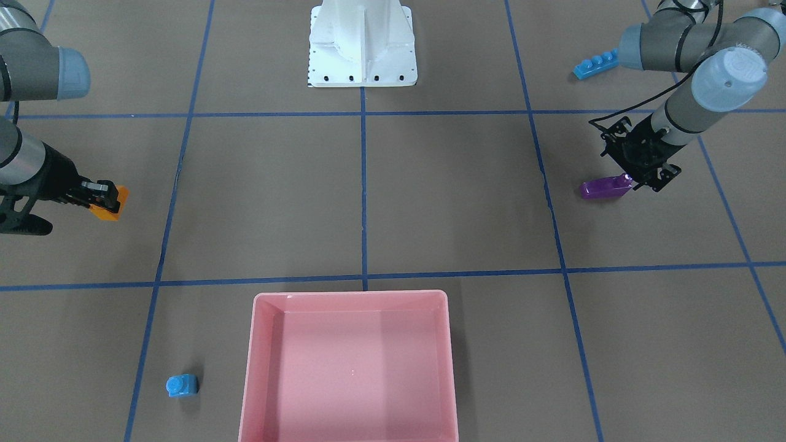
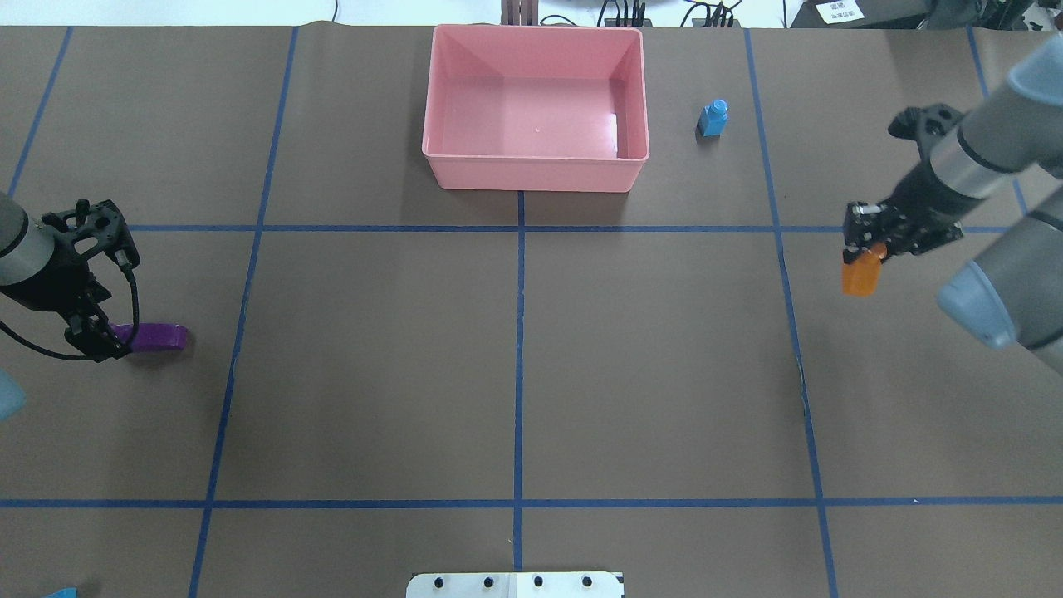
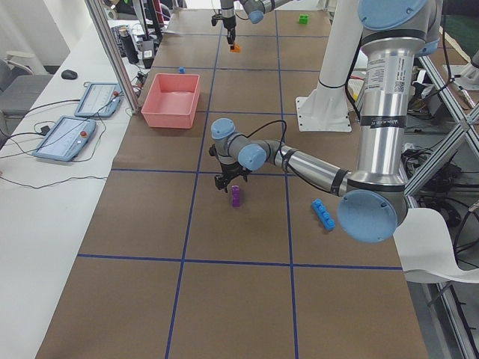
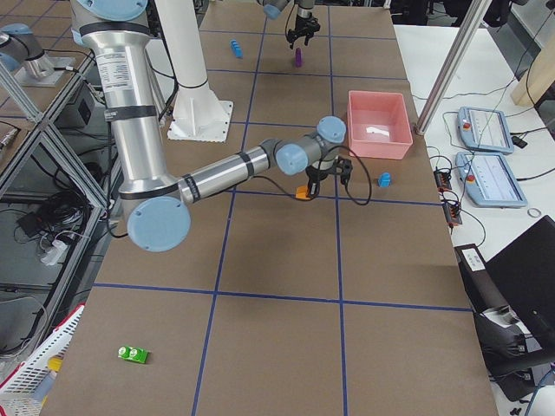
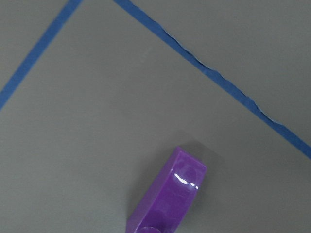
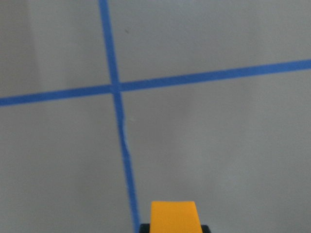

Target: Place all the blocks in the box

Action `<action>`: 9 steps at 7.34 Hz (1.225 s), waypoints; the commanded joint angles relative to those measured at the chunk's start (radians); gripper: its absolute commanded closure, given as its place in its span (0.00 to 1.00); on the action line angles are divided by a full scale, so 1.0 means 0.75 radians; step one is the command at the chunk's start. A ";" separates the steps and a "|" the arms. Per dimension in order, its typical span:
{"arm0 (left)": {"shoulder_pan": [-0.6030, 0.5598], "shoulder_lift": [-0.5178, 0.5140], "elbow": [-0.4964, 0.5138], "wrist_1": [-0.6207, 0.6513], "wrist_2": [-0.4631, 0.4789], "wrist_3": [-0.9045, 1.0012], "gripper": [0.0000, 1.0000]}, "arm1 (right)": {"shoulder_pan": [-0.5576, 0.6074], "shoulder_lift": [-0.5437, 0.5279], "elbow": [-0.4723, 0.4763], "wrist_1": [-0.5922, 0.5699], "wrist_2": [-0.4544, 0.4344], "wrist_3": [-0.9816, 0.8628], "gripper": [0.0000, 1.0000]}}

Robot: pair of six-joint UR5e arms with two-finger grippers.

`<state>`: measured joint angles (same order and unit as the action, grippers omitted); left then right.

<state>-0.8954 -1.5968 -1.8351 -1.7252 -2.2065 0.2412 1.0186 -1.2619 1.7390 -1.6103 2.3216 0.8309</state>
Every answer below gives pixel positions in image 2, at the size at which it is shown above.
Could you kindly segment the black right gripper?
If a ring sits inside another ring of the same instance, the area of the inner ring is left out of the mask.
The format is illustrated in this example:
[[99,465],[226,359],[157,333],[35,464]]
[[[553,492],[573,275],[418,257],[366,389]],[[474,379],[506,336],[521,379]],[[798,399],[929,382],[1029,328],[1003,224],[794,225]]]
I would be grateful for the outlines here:
[[956,132],[962,117],[950,105],[909,106],[889,122],[889,136],[915,143],[919,160],[884,200],[847,204],[843,264],[859,261],[873,243],[884,243],[888,261],[894,255],[922,255],[962,237],[958,221],[967,212],[967,197],[940,180],[930,163],[931,150]]

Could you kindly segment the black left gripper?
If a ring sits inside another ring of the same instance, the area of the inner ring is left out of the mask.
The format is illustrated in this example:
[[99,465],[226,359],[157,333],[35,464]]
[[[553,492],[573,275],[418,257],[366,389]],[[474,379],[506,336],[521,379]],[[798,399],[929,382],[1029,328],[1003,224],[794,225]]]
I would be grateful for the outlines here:
[[90,269],[104,254],[130,287],[134,336],[140,324],[133,270],[140,254],[125,216],[111,200],[75,201],[73,209],[34,219],[14,199],[1,201],[2,294],[31,311],[52,311],[66,323],[66,341],[95,363],[121,359],[129,346],[111,330],[101,303],[109,298]]

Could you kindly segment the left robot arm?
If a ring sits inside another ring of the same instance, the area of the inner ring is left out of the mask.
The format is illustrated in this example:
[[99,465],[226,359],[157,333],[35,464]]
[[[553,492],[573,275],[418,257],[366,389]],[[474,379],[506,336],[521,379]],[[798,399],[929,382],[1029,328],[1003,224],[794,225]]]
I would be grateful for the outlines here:
[[[96,280],[90,260],[103,254],[129,285],[133,321],[126,337],[116,332],[102,302],[109,289]],[[2,294],[30,311],[48,311],[66,323],[64,337],[73,355],[49,351],[7,323],[2,332],[20,346],[65,362],[120,360],[133,351],[140,332],[140,296],[134,270],[141,258],[125,216],[113,201],[75,201],[73,209],[34,219],[24,207],[2,195]]]

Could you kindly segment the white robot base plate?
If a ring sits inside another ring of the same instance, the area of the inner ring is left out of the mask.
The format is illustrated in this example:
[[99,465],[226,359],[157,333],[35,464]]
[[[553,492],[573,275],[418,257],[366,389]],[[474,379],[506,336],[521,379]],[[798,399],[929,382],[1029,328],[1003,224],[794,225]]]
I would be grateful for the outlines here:
[[622,574],[499,571],[418,574],[406,597],[625,597]]

